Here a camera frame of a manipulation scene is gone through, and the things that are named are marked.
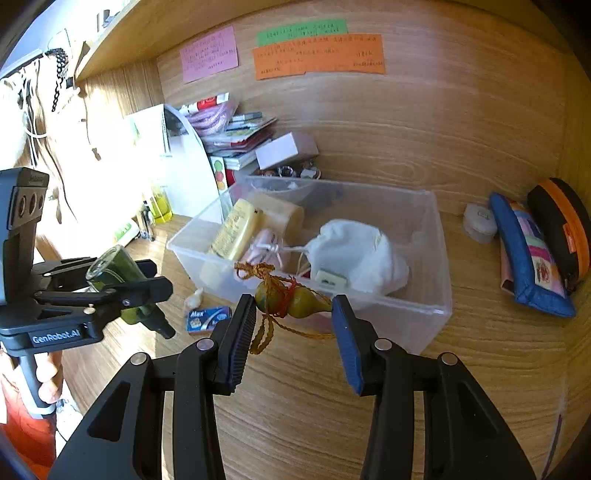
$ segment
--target metal screw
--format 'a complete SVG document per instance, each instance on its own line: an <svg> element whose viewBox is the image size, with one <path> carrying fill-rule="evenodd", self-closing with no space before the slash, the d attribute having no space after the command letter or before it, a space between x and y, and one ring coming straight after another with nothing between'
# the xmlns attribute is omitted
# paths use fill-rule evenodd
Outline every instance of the metal screw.
<svg viewBox="0 0 591 480"><path fill-rule="evenodd" d="M132 365L141 365L148 359L147 353L138 352L131 356L130 362Z"/></svg>
<svg viewBox="0 0 591 480"><path fill-rule="evenodd" d="M392 348L392 342L387 338L378 338L374 343L374 347L382 351L390 350Z"/></svg>
<svg viewBox="0 0 591 480"><path fill-rule="evenodd" d="M214 345L215 343L211 338L202 338L197 342L197 348L202 352L207 352L209 349L213 348Z"/></svg>
<svg viewBox="0 0 591 480"><path fill-rule="evenodd" d="M457 357L453 353L446 352L441 356L441 361L452 367L457 363Z"/></svg>

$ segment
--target blue package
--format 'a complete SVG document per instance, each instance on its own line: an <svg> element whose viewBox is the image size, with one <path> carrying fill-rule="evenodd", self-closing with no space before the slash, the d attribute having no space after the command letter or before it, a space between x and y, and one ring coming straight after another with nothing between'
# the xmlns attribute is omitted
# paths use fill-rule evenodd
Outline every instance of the blue package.
<svg viewBox="0 0 591 480"><path fill-rule="evenodd" d="M192 333L213 330L218 322L231 317L232 309L230 307L191 310L187 315L187 331Z"/></svg>

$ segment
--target clear plastic storage box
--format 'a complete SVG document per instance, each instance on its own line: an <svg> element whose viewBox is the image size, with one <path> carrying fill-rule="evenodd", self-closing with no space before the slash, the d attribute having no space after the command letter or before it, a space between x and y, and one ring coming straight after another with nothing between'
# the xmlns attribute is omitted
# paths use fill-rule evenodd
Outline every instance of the clear plastic storage box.
<svg viewBox="0 0 591 480"><path fill-rule="evenodd" d="M249 200L260 193L304 209L303 229L296 243L305 245L332 219L356 220L379 228L410 268L408 284L388 296L297 277L300 283L328 296L347 295L358 318L370 321L380 337L411 353L420 353L446 324L452 313L446 246L435 195L425 190L247 177L220 195L168 243L196 286L231 302L237 302L243 293L254 294L260 280L238 280L234 262L208 250L232 205L239 198Z"/></svg>

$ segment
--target yellow bottle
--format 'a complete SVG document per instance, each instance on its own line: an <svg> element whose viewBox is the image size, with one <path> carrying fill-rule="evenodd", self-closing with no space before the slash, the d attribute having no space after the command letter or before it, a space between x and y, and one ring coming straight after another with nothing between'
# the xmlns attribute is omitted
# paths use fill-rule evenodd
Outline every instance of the yellow bottle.
<svg viewBox="0 0 591 480"><path fill-rule="evenodd" d="M170 221L173 217L173 211L170 208L164 189L158 186L152 186L151 191L146 192L144 197L146 202L148 202L150 212L154 215L154 222L161 224Z"/></svg>
<svg viewBox="0 0 591 480"><path fill-rule="evenodd" d="M261 210L239 199L217 233L210 252L227 260L240 260L257 233L262 216Z"/></svg>

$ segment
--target pink sticky note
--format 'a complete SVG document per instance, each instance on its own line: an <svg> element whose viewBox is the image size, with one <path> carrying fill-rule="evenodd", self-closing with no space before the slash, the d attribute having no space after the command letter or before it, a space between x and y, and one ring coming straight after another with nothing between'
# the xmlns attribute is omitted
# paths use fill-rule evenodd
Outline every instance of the pink sticky note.
<svg viewBox="0 0 591 480"><path fill-rule="evenodd" d="M233 27L223 28L183 47L181 62L185 83L238 67Z"/></svg>

